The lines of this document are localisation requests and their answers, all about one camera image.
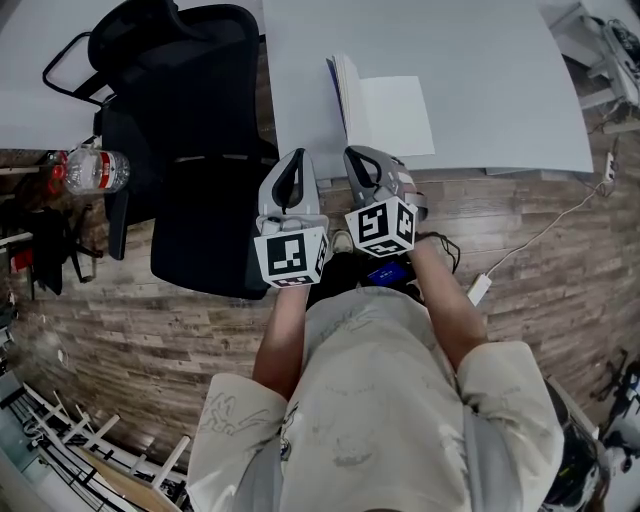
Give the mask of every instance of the wooden floor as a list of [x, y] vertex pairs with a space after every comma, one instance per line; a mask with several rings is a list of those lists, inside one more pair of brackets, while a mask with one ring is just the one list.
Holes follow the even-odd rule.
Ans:
[[[263, 134], [273, 140], [262, 59], [259, 118]], [[598, 121], [597, 112], [588, 118], [590, 126]], [[601, 133], [591, 136], [598, 173], [612, 141]], [[594, 197], [505, 262], [479, 306], [491, 340], [529, 343], [543, 372], [555, 375], [582, 405], [602, 382], [616, 348], [638, 349], [640, 132], [620, 137], [619, 164], [611, 196]], [[432, 229], [462, 248], [456, 275], [463, 286], [590, 192], [571, 176], [555, 181], [538, 173], [416, 177], [430, 203]], [[106, 249], [101, 202], [94, 206], [85, 238]], [[323, 193], [322, 206], [334, 229], [345, 227], [343, 215], [351, 206], [346, 183]], [[129, 230], [123, 262], [84, 260], [86, 272], [95, 275], [89, 284], [78, 283], [65, 267], [58, 298], [38, 291], [28, 302], [24, 281], [14, 279], [21, 299], [14, 333], [19, 373], [36, 390], [48, 398], [52, 389], [60, 390], [68, 410], [78, 403], [98, 424], [118, 413], [122, 420], [108, 437], [164, 460], [182, 435], [194, 435], [211, 376], [249, 375], [273, 295], [251, 303], [160, 281], [149, 270], [152, 231], [153, 222]], [[68, 355], [66, 365], [57, 359], [59, 349]]]

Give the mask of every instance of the power adapter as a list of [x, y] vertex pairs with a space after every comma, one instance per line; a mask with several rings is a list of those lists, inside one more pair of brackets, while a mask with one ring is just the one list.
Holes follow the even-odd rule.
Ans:
[[611, 152], [607, 153], [607, 165], [604, 169], [604, 181], [610, 183], [616, 179], [616, 160]]
[[491, 283], [491, 279], [489, 279], [485, 274], [478, 274], [478, 277], [476, 277], [476, 280], [467, 292], [467, 297], [469, 297], [471, 304], [477, 306], [480, 303], [482, 297], [487, 293], [489, 286], [491, 286]]

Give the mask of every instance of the notebook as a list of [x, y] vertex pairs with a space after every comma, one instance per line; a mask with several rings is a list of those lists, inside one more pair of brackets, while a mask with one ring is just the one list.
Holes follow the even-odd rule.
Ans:
[[392, 156], [433, 155], [433, 137], [417, 76], [361, 79], [345, 54], [329, 61], [350, 146]]

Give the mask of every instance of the white t-shirt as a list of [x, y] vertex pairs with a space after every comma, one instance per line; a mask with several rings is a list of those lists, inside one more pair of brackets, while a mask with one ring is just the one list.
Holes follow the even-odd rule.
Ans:
[[409, 297], [360, 288], [320, 301], [288, 403], [251, 380], [213, 377], [189, 464], [193, 507], [231, 511], [252, 458], [280, 436], [280, 512], [471, 511], [463, 404], [499, 425], [522, 510], [538, 510], [562, 432], [526, 344], [482, 345], [456, 378]]

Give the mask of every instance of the white desk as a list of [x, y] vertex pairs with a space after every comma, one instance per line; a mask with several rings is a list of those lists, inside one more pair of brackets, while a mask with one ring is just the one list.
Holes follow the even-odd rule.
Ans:
[[[249, 10], [264, 32], [260, 0], [174, 0], [180, 9], [233, 3]], [[0, 0], [0, 148], [70, 149], [92, 134], [94, 105], [42, 83], [45, 66], [69, 41], [122, 0]], [[51, 79], [75, 89], [93, 74], [87, 41], [70, 52]]]
[[326, 59], [361, 78], [418, 75], [435, 155], [410, 169], [593, 172], [578, 98], [531, 0], [264, 0], [281, 154], [344, 176], [345, 134]]

